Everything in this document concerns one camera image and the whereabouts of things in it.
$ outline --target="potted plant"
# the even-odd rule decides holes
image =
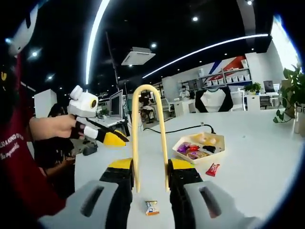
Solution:
[[[296,67],[293,67],[294,71],[284,69],[284,77],[289,81],[289,86],[282,86],[280,89],[282,105],[285,110],[296,107],[297,111],[302,113],[305,110],[305,75],[301,73],[301,65],[299,63]],[[292,118],[284,120],[284,112],[277,110],[273,121],[275,123],[286,123]]]
[[[246,93],[250,92],[250,94],[259,94],[261,89],[262,89],[262,87],[261,87],[260,83],[253,83],[251,85],[247,85],[244,87],[244,91]]]

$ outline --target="human hand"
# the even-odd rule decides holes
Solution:
[[[72,128],[76,125],[76,120],[73,115],[60,115],[52,119],[52,128],[55,136],[64,138],[71,136]],[[78,134],[80,135],[79,139],[83,140],[85,138],[83,133],[78,132]]]
[[[75,157],[65,157],[62,161],[64,166],[73,165],[75,163]]]

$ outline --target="black ceiling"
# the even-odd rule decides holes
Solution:
[[[136,79],[128,89],[140,83],[156,83],[161,76],[174,75],[203,65],[251,52],[265,51],[268,39],[253,46],[246,41],[218,46],[179,62],[139,81],[144,75],[183,55],[205,46],[245,36],[237,0],[110,0],[100,23],[91,60],[90,84],[85,86],[85,63],[89,36],[101,0],[49,0],[40,9],[34,35],[24,49],[26,61],[22,81],[37,92],[53,89],[61,97],[77,84],[92,93],[114,92],[115,78],[106,31],[120,80]],[[265,0],[255,0],[256,33],[269,33],[273,12]],[[133,47],[149,48],[157,44],[156,56],[145,65],[121,66]],[[40,50],[36,59],[27,59]],[[49,74],[55,74],[51,81]]]

